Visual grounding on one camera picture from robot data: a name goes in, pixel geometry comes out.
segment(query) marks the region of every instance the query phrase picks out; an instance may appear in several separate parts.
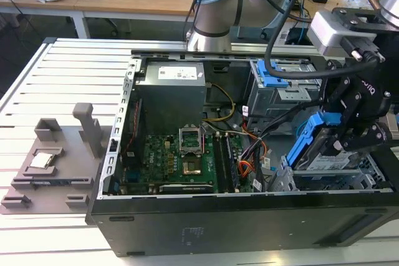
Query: orange wire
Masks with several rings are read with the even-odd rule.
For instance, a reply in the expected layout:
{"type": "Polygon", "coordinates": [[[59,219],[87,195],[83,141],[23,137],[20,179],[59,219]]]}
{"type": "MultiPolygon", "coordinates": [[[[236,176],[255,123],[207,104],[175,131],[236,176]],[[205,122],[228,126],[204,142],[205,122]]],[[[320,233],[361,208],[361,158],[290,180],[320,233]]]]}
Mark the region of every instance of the orange wire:
{"type": "Polygon", "coordinates": [[[238,166],[239,166],[238,168],[241,173],[241,176],[243,178],[245,178],[251,171],[255,172],[254,166],[251,163],[249,163],[248,161],[242,160],[239,162],[238,166]],[[243,164],[245,164],[247,166],[247,169],[245,171],[243,171],[243,164]]]}
{"type": "MultiPolygon", "coordinates": [[[[250,132],[248,132],[248,131],[246,130],[245,123],[243,123],[243,127],[242,127],[242,128],[243,128],[244,132],[247,133],[247,134],[248,134],[250,137],[252,137],[254,140],[257,140],[257,139],[258,139],[255,135],[253,135],[252,133],[250,133],[250,132]]],[[[264,159],[265,156],[266,156],[266,153],[267,153],[267,147],[266,147],[266,144],[263,142],[263,140],[261,141],[261,143],[262,143],[263,148],[264,148],[263,156],[261,157],[261,159],[264,159]]]]}

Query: black computer chassis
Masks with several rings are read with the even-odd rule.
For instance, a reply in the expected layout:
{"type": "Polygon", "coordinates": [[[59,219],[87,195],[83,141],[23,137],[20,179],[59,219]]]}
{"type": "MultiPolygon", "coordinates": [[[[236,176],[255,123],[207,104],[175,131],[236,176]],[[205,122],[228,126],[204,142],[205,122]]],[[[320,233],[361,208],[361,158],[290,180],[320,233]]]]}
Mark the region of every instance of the black computer chassis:
{"type": "Polygon", "coordinates": [[[399,160],[371,153],[394,192],[94,200],[94,222],[119,257],[348,246],[399,218],[399,160]]]}

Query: desk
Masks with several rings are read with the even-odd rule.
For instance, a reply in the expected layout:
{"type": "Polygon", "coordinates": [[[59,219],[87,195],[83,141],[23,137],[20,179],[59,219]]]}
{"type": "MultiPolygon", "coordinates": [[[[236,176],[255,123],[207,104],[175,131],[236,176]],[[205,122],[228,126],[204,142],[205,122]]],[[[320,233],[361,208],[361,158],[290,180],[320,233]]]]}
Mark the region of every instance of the desk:
{"type": "MultiPolygon", "coordinates": [[[[67,16],[74,20],[79,38],[90,38],[86,17],[184,21],[192,0],[61,0],[45,4],[36,0],[13,0],[24,14],[67,16]]],[[[327,4],[305,0],[305,7],[313,16],[322,8],[332,9],[343,0],[329,0],[327,4]]],[[[17,14],[10,0],[0,0],[0,12],[17,14]]]]}
{"type": "MultiPolygon", "coordinates": [[[[39,118],[57,118],[60,126],[80,125],[71,115],[73,107],[76,102],[91,102],[99,123],[112,125],[131,49],[170,47],[183,50],[184,43],[57,39],[42,44],[0,100],[0,198],[33,145],[39,118]]],[[[265,51],[265,45],[232,47],[265,51]]],[[[310,46],[285,49],[292,54],[317,54],[310,46]]],[[[283,53],[278,46],[273,51],[283,53]]],[[[97,227],[86,225],[84,217],[0,215],[0,265],[388,266],[399,261],[399,221],[385,224],[350,247],[120,259],[97,227]]]]}
{"type": "Polygon", "coordinates": [[[331,11],[335,7],[345,7],[346,5],[344,0],[328,0],[326,4],[316,3],[313,2],[313,0],[305,0],[304,6],[309,11],[310,16],[314,17],[314,14],[321,9],[327,9],[331,11]]]}

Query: slotted metal work surface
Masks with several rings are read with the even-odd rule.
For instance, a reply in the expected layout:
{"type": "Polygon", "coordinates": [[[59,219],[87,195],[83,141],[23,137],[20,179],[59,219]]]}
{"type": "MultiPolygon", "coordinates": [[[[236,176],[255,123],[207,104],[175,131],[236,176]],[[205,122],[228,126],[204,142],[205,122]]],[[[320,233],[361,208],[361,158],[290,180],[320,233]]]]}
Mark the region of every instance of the slotted metal work surface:
{"type": "MultiPolygon", "coordinates": [[[[61,126],[79,125],[71,115],[74,104],[91,102],[100,124],[112,125],[134,48],[183,49],[183,44],[58,39],[41,46],[0,101],[0,198],[34,142],[39,118],[55,117],[61,126]]],[[[264,51],[263,45],[233,48],[264,51]]],[[[280,51],[315,53],[311,47],[280,51]]],[[[0,265],[399,265],[399,221],[344,248],[120,259],[100,231],[85,224],[84,217],[0,216],[0,265]]]]}

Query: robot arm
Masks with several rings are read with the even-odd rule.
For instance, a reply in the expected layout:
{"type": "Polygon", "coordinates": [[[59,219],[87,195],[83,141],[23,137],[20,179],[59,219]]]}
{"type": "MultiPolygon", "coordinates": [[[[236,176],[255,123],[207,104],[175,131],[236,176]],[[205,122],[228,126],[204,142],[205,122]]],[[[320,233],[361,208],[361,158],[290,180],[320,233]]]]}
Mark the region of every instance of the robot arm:
{"type": "MultiPolygon", "coordinates": [[[[284,0],[273,0],[282,6],[284,0]]],[[[230,52],[231,26],[265,27],[278,12],[266,0],[201,0],[188,50],[230,52]]]]}
{"type": "MultiPolygon", "coordinates": [[[[399,55],[392,49],[399,41],[399,0],[381,0],[380,5],[379,11],[335,8],[314,17],[308,37],[322,55],[378,63],[352,75],[323,78],[320,111],[286,157],[292,169],[350,168],[379,146],[397,146],[398,126],[390,107],[399,92],[399,55]]],[[[350,60],[344,65],[330,60],[328,69],[349,65],[350,60]]]]}

